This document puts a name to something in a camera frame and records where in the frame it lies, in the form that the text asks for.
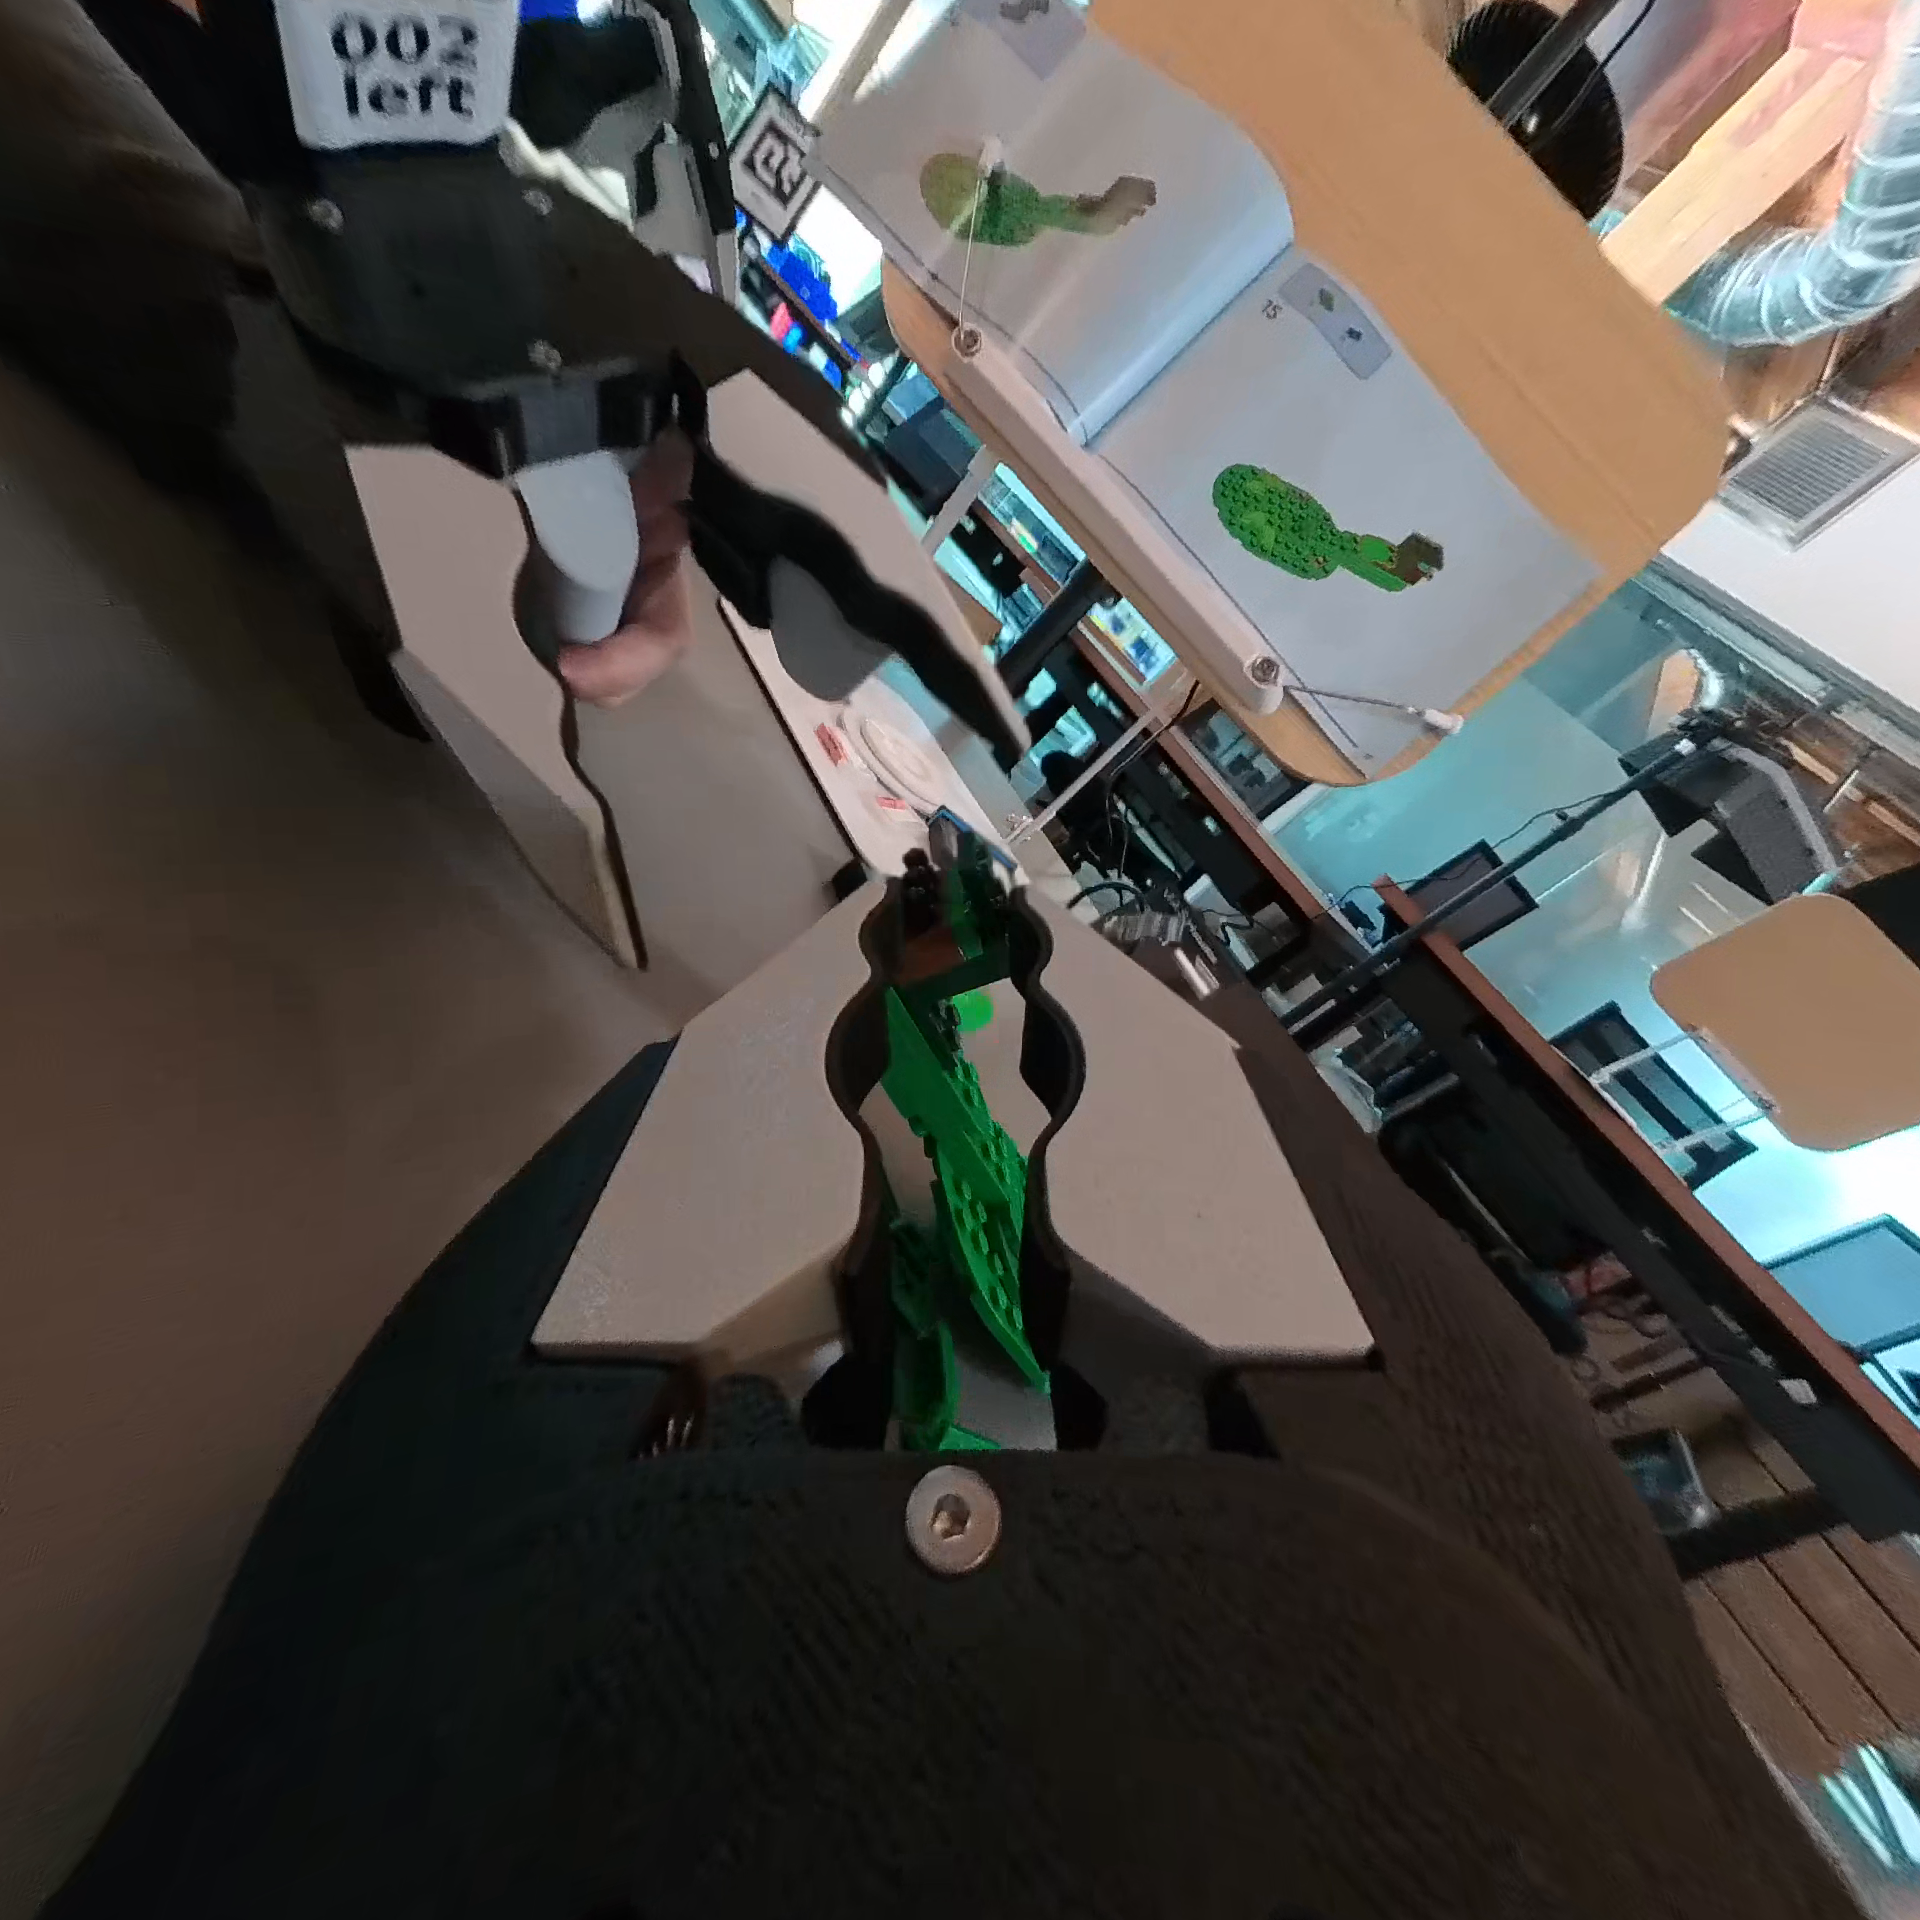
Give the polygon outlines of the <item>wall vent grille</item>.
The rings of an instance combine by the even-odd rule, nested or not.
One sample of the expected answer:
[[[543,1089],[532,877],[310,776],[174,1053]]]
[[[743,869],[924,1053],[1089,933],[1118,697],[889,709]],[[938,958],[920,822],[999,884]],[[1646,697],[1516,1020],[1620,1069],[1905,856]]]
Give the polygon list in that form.
[[[1809,393],[1758,428],[1717,481],[1717,508],[1799,551],[1920,462],[1920,437],[1848,403]]]

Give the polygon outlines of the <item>white book stand ledge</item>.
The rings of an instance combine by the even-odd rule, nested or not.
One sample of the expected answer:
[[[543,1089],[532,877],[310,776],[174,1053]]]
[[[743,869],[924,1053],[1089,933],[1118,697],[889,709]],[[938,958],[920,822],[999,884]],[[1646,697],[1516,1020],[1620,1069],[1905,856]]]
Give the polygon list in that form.
[[[999,463],[1067,522],[1083,557],[1145,616],[1145,626],[1223,697],[1272,713],[1290,693],[1279,651],[1226,588],[1161,527],[1161,517],[1094,462],[996,341],[949,336],[949,403]]]

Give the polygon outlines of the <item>open instruction booklet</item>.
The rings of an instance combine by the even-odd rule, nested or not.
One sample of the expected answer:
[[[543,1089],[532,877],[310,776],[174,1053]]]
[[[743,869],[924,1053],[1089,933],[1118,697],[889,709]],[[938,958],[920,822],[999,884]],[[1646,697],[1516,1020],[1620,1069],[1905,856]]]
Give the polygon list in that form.
[[[1279,166],[1094,4],[949,4],[821,135],[885,261],[1012,357],[1279,651],[1378,779],[1595,564],[1378,307],[1309,253]]]

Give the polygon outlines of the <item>person's left forearm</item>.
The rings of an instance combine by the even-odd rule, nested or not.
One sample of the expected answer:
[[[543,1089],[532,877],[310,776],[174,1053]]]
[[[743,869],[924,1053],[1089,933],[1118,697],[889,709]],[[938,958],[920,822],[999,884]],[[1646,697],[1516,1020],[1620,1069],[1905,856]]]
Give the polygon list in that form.
[[[347,479],[398,437],[297,341],[251,214],[304,180],[276,4],[0,4],[4,360],[304,570],[358,701],[433,739]]]

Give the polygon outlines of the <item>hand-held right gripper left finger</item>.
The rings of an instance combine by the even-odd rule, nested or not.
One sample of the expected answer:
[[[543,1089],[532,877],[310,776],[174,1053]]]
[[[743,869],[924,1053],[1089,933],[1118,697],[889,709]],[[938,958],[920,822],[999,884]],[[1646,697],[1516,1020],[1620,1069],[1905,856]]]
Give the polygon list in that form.
[[[587,1210],[532,1341],[553,1361],[777,1374],[845,1337],[838,1260],[867,1147],[828,1089],[828,1042],[870,981],[861,884],[712,998]]]

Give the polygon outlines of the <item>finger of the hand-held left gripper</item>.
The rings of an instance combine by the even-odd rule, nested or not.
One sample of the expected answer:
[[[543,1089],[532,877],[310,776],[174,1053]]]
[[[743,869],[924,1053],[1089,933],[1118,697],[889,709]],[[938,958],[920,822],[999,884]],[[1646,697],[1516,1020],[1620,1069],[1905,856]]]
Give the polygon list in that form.
[[[573,769],[566,682],[520,626],[532,564],[520,494],[422,444],[347,444],[347,481],[398,612],[401,693],[543,891],[640,969],[610,810]]]
[[[681,372],[681,428],[690,557],[803,693],[845,701],[900,661],[999,769],[1030,748],[957,591],[845,437],[756,372]]]

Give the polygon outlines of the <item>idle gripper with printed tag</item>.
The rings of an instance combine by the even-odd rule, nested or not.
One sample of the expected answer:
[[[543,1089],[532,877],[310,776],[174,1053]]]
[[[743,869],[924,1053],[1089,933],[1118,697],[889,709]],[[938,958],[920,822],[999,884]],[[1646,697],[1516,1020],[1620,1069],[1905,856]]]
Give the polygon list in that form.
[[[634,239],[712,294],[740,301],[748,239],[788,242],[816,200],[816,121],[761,85],[729,135],[690,4],[640,4],[660,35],[660,85],[640,106]]]

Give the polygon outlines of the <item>white round disc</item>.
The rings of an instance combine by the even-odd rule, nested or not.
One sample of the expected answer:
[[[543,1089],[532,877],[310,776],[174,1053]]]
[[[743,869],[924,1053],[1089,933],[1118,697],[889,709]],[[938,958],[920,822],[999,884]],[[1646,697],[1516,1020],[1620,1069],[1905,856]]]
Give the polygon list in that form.
[[[949,761],[924,754],[920,739],[897,733],[885,713],[845,701],[838,733],[850,754],[889,791],[900,810],[944,810],[949,794]]]

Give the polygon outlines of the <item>wooden book stand board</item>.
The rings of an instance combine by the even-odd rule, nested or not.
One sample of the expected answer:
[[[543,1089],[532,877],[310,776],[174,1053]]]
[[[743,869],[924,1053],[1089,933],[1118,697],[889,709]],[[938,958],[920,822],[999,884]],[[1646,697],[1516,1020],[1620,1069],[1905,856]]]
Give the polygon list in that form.
[[[1094,28],[1251,135],[1309,253],[1595,564],[1461,697],[1424,697],[1469,713],[1712,501],[1717,379],[1390,4],[1094,4]]]

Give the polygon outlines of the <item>grey desk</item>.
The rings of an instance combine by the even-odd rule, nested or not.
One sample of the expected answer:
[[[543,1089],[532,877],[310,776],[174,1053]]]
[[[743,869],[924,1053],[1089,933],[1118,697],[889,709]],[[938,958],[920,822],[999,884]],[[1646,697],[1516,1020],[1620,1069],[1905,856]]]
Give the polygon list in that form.
[[[86,1858],[398,1295],[828,884],[681,574],[681,661],[583,713],[712,804],[625,969],[304,580],[4,372],[4,1913]]]

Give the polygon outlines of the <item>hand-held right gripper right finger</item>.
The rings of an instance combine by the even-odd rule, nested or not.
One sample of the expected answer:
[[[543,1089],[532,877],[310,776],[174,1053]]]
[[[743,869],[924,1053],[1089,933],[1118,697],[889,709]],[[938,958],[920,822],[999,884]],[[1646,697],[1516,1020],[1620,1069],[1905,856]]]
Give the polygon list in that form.
[[[1354,1367],[1371,1325],[1232,1033],[1094,925],[1026,894],[1026,1196],[1039,1367]]]

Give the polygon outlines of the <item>wooden table with dark frame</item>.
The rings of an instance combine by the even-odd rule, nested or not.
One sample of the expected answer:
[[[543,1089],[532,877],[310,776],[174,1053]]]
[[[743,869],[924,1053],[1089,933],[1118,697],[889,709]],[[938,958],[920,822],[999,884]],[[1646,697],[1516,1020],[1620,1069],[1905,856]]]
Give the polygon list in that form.
[[[1386,969],[1386,998],[1438,1067],[1386,1110],[1396,1162],[1451,1171],[1523,1252],[1620,1259],[1778,1446],[1857,1443],[1916,1469],[1916,1418],[1445,925]]]

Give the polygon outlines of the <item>green brick leaf model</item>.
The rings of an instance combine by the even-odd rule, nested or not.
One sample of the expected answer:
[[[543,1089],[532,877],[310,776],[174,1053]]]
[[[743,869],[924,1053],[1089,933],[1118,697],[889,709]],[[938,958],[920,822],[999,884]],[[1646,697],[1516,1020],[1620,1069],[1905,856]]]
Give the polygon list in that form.
[[[957,1334],[982,1334],[1012,1380],[1046,1395],[1026,1325],[1016,1259],[1030,1159],[989,1110],[963,1053],[963,1005],[1012,969],[1012,858],[938,813],[900,858],[900,967],[885,988],[885,1097],[924,1152],[933,1219],[885,1210],[889,1233],[889,1426],[910,1452],[989,1452],[957,1418]]]

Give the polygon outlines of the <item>small wooden board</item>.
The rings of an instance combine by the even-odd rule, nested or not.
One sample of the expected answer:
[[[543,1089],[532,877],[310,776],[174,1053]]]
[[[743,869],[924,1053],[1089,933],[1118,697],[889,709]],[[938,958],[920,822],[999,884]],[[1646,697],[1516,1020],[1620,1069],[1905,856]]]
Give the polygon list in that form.
[[[1830,891],[1666,958],[1646,988],[1803,1152],[1920,1120],[1920,967]]]

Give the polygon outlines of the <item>person's left hand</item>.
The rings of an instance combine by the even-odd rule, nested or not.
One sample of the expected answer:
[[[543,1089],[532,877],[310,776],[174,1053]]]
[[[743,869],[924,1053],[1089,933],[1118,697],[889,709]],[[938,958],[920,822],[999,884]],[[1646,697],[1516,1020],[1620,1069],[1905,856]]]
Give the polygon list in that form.
[[[634,494],[634,580],[625,621],[607,641],[561,647],[561,682],[573,701],[619,709],[664,682],[690,647],[685,580],[685,486],[690,444],[664,428],[626,471]]]

